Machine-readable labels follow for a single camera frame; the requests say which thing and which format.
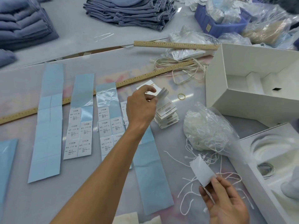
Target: bundle of strings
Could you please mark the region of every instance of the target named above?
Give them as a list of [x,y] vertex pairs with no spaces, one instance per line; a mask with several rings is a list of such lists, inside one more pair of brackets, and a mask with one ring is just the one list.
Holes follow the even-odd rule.
[[[196,155],[196,154],[194,153],[194,151],[193,151],[192,146],[191,146],[190,144],[188,144],[188,139],[186,139],[185,149],[186,149],[189,153],[192,154],[192,157],[185,156],[185,159],[191,159],[191,160],[194,160],[194,159],[196,159],[198,156],[201,156],[201,158],[204,160],[204,162],[205,162],[208,166],[211,165],[211,164],[215,164],[215,163],[220,159],[220,171],[219,171],[218,173],[216,173],[216,174],[220,174],[221,176],[224,175],[223,177],[224,177],[225,179],[235,179],[235,180],[237,180],[236,182],[233,183],[233,185],[235,185],[235,184],[237,184],[237,183],[240,183],[240,182],[242,181],[242,177],[241,177],[238,173],[234,173],[234,172],[224,172],[224,173],[223,173],[223,172],[222,172],[222,155],[220,155],[219,153],[217,153],[217,152],[212,153],[211,156],[209,156],[209,153],[206,153],[206,154],[204,154],[204,155],[202,155],[202,154],[198,154],[198,155]],[[183,165],[185,165],[185,166],[187,166],[187,167],[190,167],[189,165],[187,165],[187,164],[185,164],[185,163],[183,163],[183,162],[180,162],[180,161],[178,161],[177,159],[175,159],[174,157],[172,157],[172,156],[169,154],[169,152],[167,152],[167,151],[164,151],[164,152],[166,152],[172,159],[174,159],[175,161],[179,162],[180,164],[183,164]],[[183,204],[183,202],[184,202],[184,200],[185,200],[185,197],[186,197],[188,194],[194,194],[194,195],[196,195],[196,196],[201,196],[201,195],[200,195],[200,194],[197,194],[197,193],[195,193],[195,192],[193,192],[193,190],[192,190],[193,182],[194,182],[194,181],[197,181],[196,176],[194,176],[192,179],[187,179],[187,178],[182,178],[182,179],[187,180],[188,183],[185,184],[184,187],[181,189],[180,193],[178,194],[178,198],[179,198],[179,196],[181,195],[181,193],[182,193],[182,191],[184,190],[184,188],[185,188],[187,185],[189,185],[189,184],[191,183],[190,191],[187,192],[187,193],[183,196],[183,199],[182,199],[182,201],[181,201],[181,205],[180,205],[180,211],[181,211],[181,214],[182,214],[182,215],[187,215],[187,214],[189,213],[189,211],[190,211],[191,204],[192,204],[192,202],[193,202],[194,199],[192,199],[192,200],[190,201],[188,210],[187,210],[185,213],[183,213],[183,212],[182,212],[182,204]],[[249,204],[250,204],[251,208],[254,210],[254,207],[253,207],[252,203],[250,202],[248,196],[247,196],[246,193],[244,192],[244,190],[242,190],[241,188],[236,188],[236,187],[235,187],[235,189],[236,189],[237,191],[241,191],[241,192],[244,193],[245,196],[243,196],[242,199],[247,198],[247,200],[249,201]]]
[[[194,64],[187,65],[187,66],[175,69],[175,71],[182,71],[181,73],[174,74],[173,73],[174,70],[173,70],[171,72],[171,75],[167,75],[168,73],[165,73],[165,74],[159,75],[157,77],[171,77],[172,76],[173,82],[175,84],[177,84],[177,85],[180,85],[180,84],[188,81],[191,78],[194,78],[197,81],[203,80],[204,76],[205,76],[205,71],[207,69],[208,64],[205,63],[205,62],[199,62],[198,60],[196,60],[194,58],[188,58],[188,59],[186,59],[184,61],[187,61],[187,60],[193,60]],[[154,63],[154,69],[155,70],[159,70],[160,68],[164,68],[164,67],[170,67],[170,66],[173,66],[175,64],[183,62],[183,61],[177,61],[177,60],[171,59],[169,57],[159,57],[156,60],[151,60],[151,61]],[[198,79],[198,78],[195,77],[195,75],[197,73],[203,73],[203,75],[201,76],[201,78]],[[175,76],[176,75],[188,75],[188,78],[184,79],[184,80],[182,80],[180,82],[177,82],[175,80]]]

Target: table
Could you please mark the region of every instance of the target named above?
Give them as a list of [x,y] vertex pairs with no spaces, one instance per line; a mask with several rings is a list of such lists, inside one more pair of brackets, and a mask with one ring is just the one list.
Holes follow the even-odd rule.
[[[129,47],[58,61],[58,63],[64,63],[65,66],[63,97],[71,95],[75,75],[95,73],[95,85],[112,81],[119,82],[152,71],[153,67],[150,60],[156,59],[164,51],[165,49],[163,48]],[[2,95],[0,96],[1,115],[15,113],[38,105],[43,69],[44,64],[38,64],[2,72],[2,80],[0,80],[0,92]],[[187,156],[189,153],[185,150],[186,137],[183,133],[183,120],[186,112],[192,109],[197,101],[205,104],[204,82],[190,80],[177,86],[173,83],[171,77],[156,77],[152,80],[159,87],[166,87],[169,90],[170,94],[168,97],[175,103],[178,109],[177,114],[180,118],[178,123],[167,129],[160,129],[156,123],[151,123],[155,143],[175,205],[153,215],[145,216],[133,169],[128,173],[116,215],[137,211],[139,222],[144,222],[160,215],[163,224],[208,223],[208,213],[203,211],[205,208],[204,201],[196,195],[191,196],[189,194],[186,196],[182,206],[184,213],[188,210],[191,199],[194,199],[194,201],[189,213],[186,216],[181,215],[180,204],[182,197],[190,191],[190,188],[186,187],[183,194],[177,198],[178,193],[187,183],[182,178],[191,179],[194,175],[189,167],[177,163],[164,152],[164,150],[168,151],[174,158],[187,163],[184,156]],[[127,96],[131,95],[135,88],[142,83],[118,89],[120,102],[125,101]],[[186,99],[183,101],[178,100],[177,95],[179,93],[185,94]],[[96,105],[94,105],[94,113],[97,113]],[[67,130],[67,121],[65,120],[68,119],[68,116],[69,105],[66,105],[63,107],[62,153]],[[234,117],[229,117],[229,120],[242,137],[267,128],[255,120]],[[92,155],[62,161],[60,175],[27,184],[35,137],[35,125],[36,115],[0,126],[0,140],[19,138],[7,191],[3,224],[49,223],[100,164],[100,143],[96,128],[97,115],[94,115]],[[211,168],[215,172],[219,172],[219,165],[218,161],[216,164],[211,165]],[[222,172],[227,171],[235,172],[229,160],[224,157]],[[199,183],[195,183],[193,191],[197,191],[198,186]],[[251,223],[265,224],[263,216],[244,185],[239,183],[238,187],[247,193],[249,200],[254,205],[255,209],[252,210],[248,201],[245,200],[251,216]]]
[[43,63],[90,50],[132,44],[134,40],[163,39],[171,32],[180,31],[183,25],[201,31],[194,18],[194,12],[179,2],[176,2],[176,6],[182,8],[162,32],[138,26],[123,27],[96,20],[85,14],[84,3],[86,0],[52,0],[42,3],[41,6],[53,22],[59,38],[15,52],[18,61],[2,70]]

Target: cardboard box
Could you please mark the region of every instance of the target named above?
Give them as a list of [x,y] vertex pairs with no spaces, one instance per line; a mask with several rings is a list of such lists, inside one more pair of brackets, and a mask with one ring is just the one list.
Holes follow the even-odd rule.
[[206,72],[207,107],[272,127],[299,117],[299,52],[222,44]]
[[[258,138],[266,135],[279,135],[299,140],[296,130],[291,124],[286,123],[241,139],[242,149],[252,153],[251,145]],[[291,178],[295,166],[299,165],[298,149],[268,161],[276,171],[272,177],[266,180],[257,169],[254,159],[251,159],[248,164],[240,163],[233,158],[229,159],[237,173],[241,175],[242,182],[267,223],[299,223],[299,201],[286,197],[280,189],[281,184]]]

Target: yellow ruler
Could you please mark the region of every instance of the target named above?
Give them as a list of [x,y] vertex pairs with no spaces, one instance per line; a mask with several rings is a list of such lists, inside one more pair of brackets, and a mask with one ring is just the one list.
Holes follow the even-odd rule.
[[[191,64],[194,64],[194,62],[193,61],[185,61],[185,62],[181,62],[179,64],[175,64],[175,65],[170,66],[170,67],[165,67],[165,68],[161,68],[159,70],[156,70],[156,71],[153,71],[153,72],[150,72],[150,73],[146,73],[144,75],[139,75],[139,76],[136,76],[136,77],[131,78],[131,79],[126,79],[122,82],[117,82],[116,83],[116,88],[120,88],[120,87],[127,86],[127,85],[130,85],[130,84],[136,83],[136,82],[140,82],[140,81],[143,81],[143,80],[146,80],[146,79],[150,79],[150,78],[153,78],[157,75],[161,75],[161,74],[167,73],[169,71],[175,70],[177,68],[184,67],[184,66],[191,65]],[[70,102],[71,102],[71,97],[62,99],[62,105],[69,104]],[[38,110],[38,108],[35,107],[35,108],[31,108],[31,109],[28,109],[28,110],[25,110],[25,111],[21,111],[21,112],[12,114],[12,115],[0,117],[0,125],[8,123],[8,122],[15,121],[15,120],[18,120],[18,119],[22,119],[24,117],[32,116],[34,114],[37,114],[37,110]]]
[[134,46],[173,48],[173,49],[201,49],[201,50],[217,50],[219,48],[219,45],[160,42],[160,41],[134,41]]

